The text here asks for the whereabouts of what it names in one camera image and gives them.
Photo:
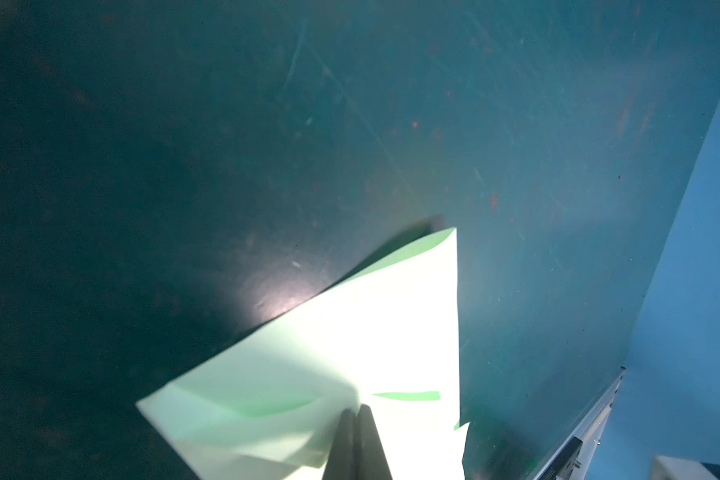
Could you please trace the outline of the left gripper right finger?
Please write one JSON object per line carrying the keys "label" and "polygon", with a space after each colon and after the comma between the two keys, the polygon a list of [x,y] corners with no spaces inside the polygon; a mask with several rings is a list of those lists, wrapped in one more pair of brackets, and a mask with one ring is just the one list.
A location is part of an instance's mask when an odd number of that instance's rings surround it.
{"label": "left gripper right finger", "polygon": [[372,410],[366,404],[360,406],[355,424],[355,478],[392,479]]}

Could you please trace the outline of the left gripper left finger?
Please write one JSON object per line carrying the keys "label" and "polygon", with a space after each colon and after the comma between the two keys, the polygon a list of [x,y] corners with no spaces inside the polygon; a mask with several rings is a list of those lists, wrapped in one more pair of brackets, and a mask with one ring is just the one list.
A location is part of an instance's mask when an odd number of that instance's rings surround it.
{"label": "left gripper left finger", "polygon": [[355,480],[357,478],[356,422],[357,414],[352,409],[342,412],[322,480]]}

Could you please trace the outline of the light green paper sheet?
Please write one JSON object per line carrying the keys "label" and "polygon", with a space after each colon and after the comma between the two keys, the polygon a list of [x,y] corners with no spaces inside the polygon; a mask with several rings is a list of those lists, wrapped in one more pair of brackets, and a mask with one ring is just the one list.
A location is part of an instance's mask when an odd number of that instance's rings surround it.
{"label": "light green paper sheet", "polygon": [[395,479],[460,479],[457,232],[415,240],[168,382],[137,409],[201,479],[318,479],[368,406]]}

